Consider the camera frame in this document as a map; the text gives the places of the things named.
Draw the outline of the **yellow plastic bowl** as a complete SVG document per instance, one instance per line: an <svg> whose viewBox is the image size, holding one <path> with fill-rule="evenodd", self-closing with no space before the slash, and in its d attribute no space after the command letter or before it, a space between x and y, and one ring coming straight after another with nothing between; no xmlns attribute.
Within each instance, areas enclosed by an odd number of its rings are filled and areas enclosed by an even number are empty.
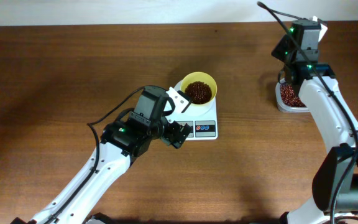
<svg viewBox="0 0 358 224"><path fill-rule="evenodd" d="M208 73L205 72L192 72L189 73L187 76L185 76L180 84L180 90L182 92L185 92L186 87L193 82L203 82L206 83L207 85L209 85L209 87L212 90L212 98L205 104L202 105L197 105L191 102L192 105L195 106L206 106L210 103L213 102L214 98L216 97L217 91L218 91L218 87L217 87L217 83L215 81L215 79L209 75Z"/></svg>

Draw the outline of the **red beans in container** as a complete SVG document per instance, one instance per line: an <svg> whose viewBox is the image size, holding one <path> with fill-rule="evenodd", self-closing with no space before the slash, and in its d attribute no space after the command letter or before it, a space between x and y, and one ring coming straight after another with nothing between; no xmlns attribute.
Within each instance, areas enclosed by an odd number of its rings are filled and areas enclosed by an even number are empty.
<svg viewBox="0 0 358 224"><path fill-rule="evenodd" d="M306 106L301 102L300 98L295 95L294 89L291 85L281 85L280 94L283 103L289 107L305 108Z"/></svg>

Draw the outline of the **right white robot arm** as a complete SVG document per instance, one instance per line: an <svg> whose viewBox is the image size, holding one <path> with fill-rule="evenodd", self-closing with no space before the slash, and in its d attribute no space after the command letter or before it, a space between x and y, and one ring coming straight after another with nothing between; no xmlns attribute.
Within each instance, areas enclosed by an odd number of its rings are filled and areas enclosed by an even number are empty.
<svg viewBox="0 0 358 224"><path fill-rule="evenodd" d="M291 86L311 113L327 152L313 178L311 198L285 212L280 223L335 223L358 215L358 122L332 68L318 61L325 31L317 19L297 19L272 51L284 63L276 86L280 110L285 110L280 90Z"/></svg>

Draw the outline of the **clear plastic container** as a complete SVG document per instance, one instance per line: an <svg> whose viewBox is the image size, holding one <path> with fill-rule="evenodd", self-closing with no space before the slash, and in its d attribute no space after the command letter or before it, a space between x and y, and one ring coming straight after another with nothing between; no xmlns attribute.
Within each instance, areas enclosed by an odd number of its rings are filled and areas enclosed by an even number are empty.
<svg viewBox="0 0 358 224"><path fill-rule="evenodd" d="M289 107L289 106L286 106L282 99L281 99L281 94L280 94L280 86L281 85L285 85L287 84L285 82L285 79L281 79L278 81L278 83L276 84L276 87L275 87L275 93L276 93L276 99L277 99L277 108L282 111L282 112L285 112L285 113L309 113L309 109L307 107L305 108L295 108L295 107Z"/></svg>

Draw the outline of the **red beans in bowl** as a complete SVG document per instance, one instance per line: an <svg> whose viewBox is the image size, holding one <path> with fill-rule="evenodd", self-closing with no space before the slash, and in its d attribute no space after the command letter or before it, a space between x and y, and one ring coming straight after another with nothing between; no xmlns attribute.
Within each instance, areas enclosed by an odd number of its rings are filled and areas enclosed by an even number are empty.
<svg viewBox="0 0 358 224"><path fill-rule="evenodd" d="M185 89L185 94L197 105L205 104L212 98L211 88L203 82L190 83Z"/></svg>

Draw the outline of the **white digital kitchen scale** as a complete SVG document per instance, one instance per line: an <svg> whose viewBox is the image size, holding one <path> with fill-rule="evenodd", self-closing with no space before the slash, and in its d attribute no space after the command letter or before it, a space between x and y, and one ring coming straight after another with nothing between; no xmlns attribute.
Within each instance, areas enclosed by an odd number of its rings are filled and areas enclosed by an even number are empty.
<svg viewBox="0 0 358 224"><path fill-rule="evenodd" d="M218 119L216 99L206 106L191 104L184 113L174 112L167 116L168 121L176 121L181 125L189 125L192 130L187 141L215 140L218 138Z"/></svg>

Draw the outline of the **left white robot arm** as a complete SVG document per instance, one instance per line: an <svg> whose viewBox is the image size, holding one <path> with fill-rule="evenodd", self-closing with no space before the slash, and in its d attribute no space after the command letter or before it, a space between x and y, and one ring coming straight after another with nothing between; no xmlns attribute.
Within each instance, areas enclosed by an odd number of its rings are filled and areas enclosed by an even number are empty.
<svg viewBox="0 0 358 224"><path fill-rule="evenodd" d="M138 88L137 104L120 112L98 135L89 127L96 147L91 157L69 184L30 223L83 223L105 191L159 139L178 149L191 128L172 119L191 105L191 98L173 88L147 85Z"/></svg>

